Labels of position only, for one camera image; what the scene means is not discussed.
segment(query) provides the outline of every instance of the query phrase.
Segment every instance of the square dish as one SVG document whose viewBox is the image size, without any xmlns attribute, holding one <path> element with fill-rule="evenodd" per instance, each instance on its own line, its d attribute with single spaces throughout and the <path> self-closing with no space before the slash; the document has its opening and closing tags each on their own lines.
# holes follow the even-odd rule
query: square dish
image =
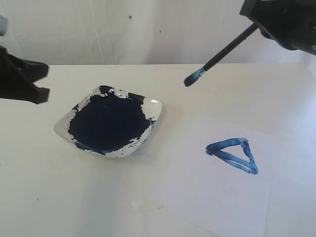
<svg viewBox="0 0 316 237">
<path fill-rule="evenodd" d="M 101 85 L 59 120 L 54 131 L 81 150 L 120 158 L 145 141 L 161 110 L 157 100 Z"/>
</svg>

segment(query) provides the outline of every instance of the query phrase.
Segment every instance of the blue pigment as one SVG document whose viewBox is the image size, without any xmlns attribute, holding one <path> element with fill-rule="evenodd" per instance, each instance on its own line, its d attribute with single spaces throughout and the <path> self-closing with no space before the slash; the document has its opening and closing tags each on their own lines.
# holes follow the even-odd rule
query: blue pigment
<svg viewBox="0 0 316 237">
<path fill-rule="evenodd" d="M 140 139 L 153 123 L 142 111 L 143 96 L 129 93 L 127 98 L 119 98 L 112 87 L 99 88 L 101 94 L 108 96 L 91 96 L 80 111 L 75 106 L 77 112 L 68 132 L 78 148 L 105 155 L 127 146 L 132 139 Z"/>
<path fill-rule="evenodd" d="M 239 157 L 236 157 L 230 153 L 221 151 L 224 148 L 239 145 L 241 145 L 243 152 L 249 158 L 249 162 L 240 159 Z M 249 174 L 259 173 L 258 167 L 256 166 L 254 157 L 251 153 L 248 140 L 245 138 L 232 138 L 222 142 L 210 144 L 206 147 L 206 153 L 210 156 L 215 155 L 224 162 L 232 165 L 235 168 L 241 169 Z"/>
</svg>

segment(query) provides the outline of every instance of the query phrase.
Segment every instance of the white backdrop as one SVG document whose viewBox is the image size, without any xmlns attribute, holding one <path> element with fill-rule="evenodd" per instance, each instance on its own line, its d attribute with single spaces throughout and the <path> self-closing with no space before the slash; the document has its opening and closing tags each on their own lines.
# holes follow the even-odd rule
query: white backdrop
<svg viewBox="0 0 316 237">
<path fill-rule="evenodd" d="M 251 22 L 243 0 L 0 0 L 11 54 L 48 64 L 205 63 Z M 308 61 L 259 31 L 222 62 Z"/>
</svg>

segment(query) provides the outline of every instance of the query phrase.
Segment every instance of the table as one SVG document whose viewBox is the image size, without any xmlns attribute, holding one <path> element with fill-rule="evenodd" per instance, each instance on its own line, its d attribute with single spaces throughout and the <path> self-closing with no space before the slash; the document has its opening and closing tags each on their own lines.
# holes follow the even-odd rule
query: table
<svg viewBox="0 0 316 237">
<path fill-rule="evenodd" d="M 151 199 L 172 147 L 199 114 L 295 144 L 302 156 L 289 152 L 286 160 L 276 160 L 275 173 L 305 187 L 303 196 L 301 190 L 316 191 L 316 79 L 305 66 L 220 64 L 184 87 L 183 79 L 199 66 L 51 66 L 49 76 L 36 82 L 51 89 L 48 103 L 1 99 L 0 235 L 216 236 Z M 163 104 L 152 134 L 130 157 L 86 153 L 53 132 L 73 105 L 102 84 Z M 269 218 L 267 235 L 277 228 L 284 229 L 279 236 L 295 233 L 290 219 Z"/>
</svg>

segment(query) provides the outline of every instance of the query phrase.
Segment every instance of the blue paint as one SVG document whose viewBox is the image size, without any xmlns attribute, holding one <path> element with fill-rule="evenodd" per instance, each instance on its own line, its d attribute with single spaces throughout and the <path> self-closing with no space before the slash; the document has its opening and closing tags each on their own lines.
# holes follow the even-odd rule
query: blue paint
<svg viewBox="0 0 316 237">
<path fill-rule="evenodd" d="M 99 89 L 107 96 L 91 96 L 80 111 L 75 106 L 68 132 L 79 149 L 106 155 L 129 145 L 130 140 L 140 139 L 153 123 L 142 111 L 143 96 L 129 93 L 127 98 L 119 98 L 110 86 Z"/>
<path fill-rule="evenodd" d="M 194 82 L 196 82 L 204 73 L 205 73 L 204 68 L 200 68 L 200 69 L 197 70 L 196 72 L 192 73 L 190 76 L 188 76 L 188 77 L 184 80 L 185 86 L 190 86 L 190 85 L 192 85 L 192 84 L 193 84 Z"/>
<path fill-rule="evenodd" d="M 249 162 L 240 159 L 239 157 L 236 157 L 230 153 L 221 151 L 224 148 L 239 145 L 241 145 L 243 152 L 249 158 Z M 258 167 L 256 166 L 254 157 L 251 153 L 248 140 L 245 138 L 232 138 L 222 142 L 210 144 L 206 147 L 206 153 L 210 156 L 215 155 L 224 162 L 232 165 L 235 168 L 241 169 L 248 174 L 259 173 Z"/>
</svg>

